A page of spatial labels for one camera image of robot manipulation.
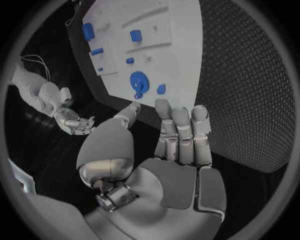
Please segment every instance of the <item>white panel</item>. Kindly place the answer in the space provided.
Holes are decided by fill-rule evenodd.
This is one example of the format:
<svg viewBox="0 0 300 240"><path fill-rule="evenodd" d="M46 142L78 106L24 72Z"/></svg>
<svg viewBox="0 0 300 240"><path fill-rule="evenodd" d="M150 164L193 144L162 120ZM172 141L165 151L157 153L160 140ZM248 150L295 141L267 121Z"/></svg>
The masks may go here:
<svg viewBox="0 0 300 240"><path fill-rule="evenodd" d="M105 46L103 57L91 59L110 95L136 101L130 76L141 71L150 87L138 102L153 107L157 98L166 98L172 107L194 106L203 46L198 0L96 0L85 23L92 24L95 34L90 49ZM140 43L131 42L132 30L141 31ZM127 58L134 63L126 64ZM161 84L165 95L157 94Z"/></svg>

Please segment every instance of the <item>black background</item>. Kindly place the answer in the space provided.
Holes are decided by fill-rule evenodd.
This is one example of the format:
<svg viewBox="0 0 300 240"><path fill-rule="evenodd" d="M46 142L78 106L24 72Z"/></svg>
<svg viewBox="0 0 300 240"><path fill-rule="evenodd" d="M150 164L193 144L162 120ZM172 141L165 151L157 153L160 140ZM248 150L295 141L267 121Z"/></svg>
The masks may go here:
<svg viewBox="0 0 300 240"><path fill-rule="evenodd" d="M3 50L4 43L7 42L8 36L16 31L16 26L22 21L25 15L33 7L33 5L42 5L45 1L37 0L23 0L23 1L5 1L2 3L2 14L0 15L1 21L1 50ZM267 12L273 15L273 19L278 22L278 27L286 32L286 37L290 38L291 44L294 44L295 53L300 53L298 44L300 43L299 37L299 10L297 1L272 1L265 0L259 3ZM34 234L27 228L21 221L15 210L7 201L3 191L0 192L1 196L1 215L2 227L1 234L9 236L10 239L22 237L24 239L35 239ZM300 203L300 192L297 191L287 210L273 228L262 238L263 240L277 239L279 236L292 236L299 238L298 221L299 215L298 203Z"/></svg>

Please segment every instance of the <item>wire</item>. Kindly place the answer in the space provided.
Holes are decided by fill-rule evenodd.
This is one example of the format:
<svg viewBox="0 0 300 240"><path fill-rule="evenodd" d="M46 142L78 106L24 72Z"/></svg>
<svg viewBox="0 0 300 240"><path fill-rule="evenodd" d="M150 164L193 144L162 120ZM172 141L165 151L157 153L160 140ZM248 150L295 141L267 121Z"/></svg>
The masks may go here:
<svg viewBox="0 0 300 240"><path fill-rule="evenodd" d="M40 59L40 61L34 60L34 59L29 59L29 57L36 57L36 58ZM22 60L26 60L26 61L29 61L29 62L34 62L34 63L42 64L42 65L44 66L44 68L45 68L45 72L46 72L46 80L47 80L48 82L50 82L50 80L51 80L51 77L50 77L50 71L49 71L47 65L45 64L45 62L44 62L44 60L43 60L43 58L42 58L41 56L36 55L36 54L29 54L29 55L23 55L23 56L20 56L20 58L21 58Z"/></svg>

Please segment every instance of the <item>circular vignette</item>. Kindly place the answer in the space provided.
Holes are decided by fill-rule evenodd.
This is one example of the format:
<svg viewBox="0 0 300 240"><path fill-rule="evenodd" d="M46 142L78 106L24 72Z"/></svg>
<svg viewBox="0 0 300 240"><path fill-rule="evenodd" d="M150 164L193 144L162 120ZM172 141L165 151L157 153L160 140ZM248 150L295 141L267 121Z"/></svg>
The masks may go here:
<svg viewBox="0 0 300 240"><path fill-rule="evenodd" d="M300 86L298 83L299 70L296 65L296 59L292 55L291 45L286 39L282 38L282 33L249 0L232 0L235 4L245 10L265 31L271 39L282 61L287 69L289 79L292 84L295 111L296 111L296 126L294 146L300 145ZM20 29L18 36L14 36L15 41L12 41L7 47L9 51L1 56L1 72L0 72L0 180L8 198L12 205L26 222L26 224L43 239L68 239L66 235L58 231L50 222L43 218L33 205L29 202L26 196L21 192L19 185L14 180L14 175L8 162L8 152L5 140L4 113L5 102L8 89L8 79L14 70L14 63L21 54L23 48L30 40L31 36L56 9L63 5L67 0L51 0L43 8L41 8L28 24ZM278 186L276 192L263 210L242 230L233 235L230 240L257 240L262 237L267 230L276 222L283 213L289 201L297 189L300 175L300 148L294 147L289 164L285 174Z"/></svg>

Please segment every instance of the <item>humanoid robot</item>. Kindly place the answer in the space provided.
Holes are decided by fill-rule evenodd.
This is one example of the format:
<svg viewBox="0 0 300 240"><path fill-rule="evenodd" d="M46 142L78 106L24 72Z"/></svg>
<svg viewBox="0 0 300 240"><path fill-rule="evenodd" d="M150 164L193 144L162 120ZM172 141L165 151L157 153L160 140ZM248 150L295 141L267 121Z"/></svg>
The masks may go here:
<svg viewBox="0 0 300 240"><path fill-rule="evenodd" d="M209 113L198 105L172 109L157 99L161 131L154 157L134 169L134 140L128 130L141 111L132 102L113 118L92 127L64 106L71 98L38 74L17 64L11 83L22 99L54 117L68 134L86 135L76 167L85 185L96 190L99 207L85 220L100 239L211 240L225 218L226 192L212 168Z"/></svg>

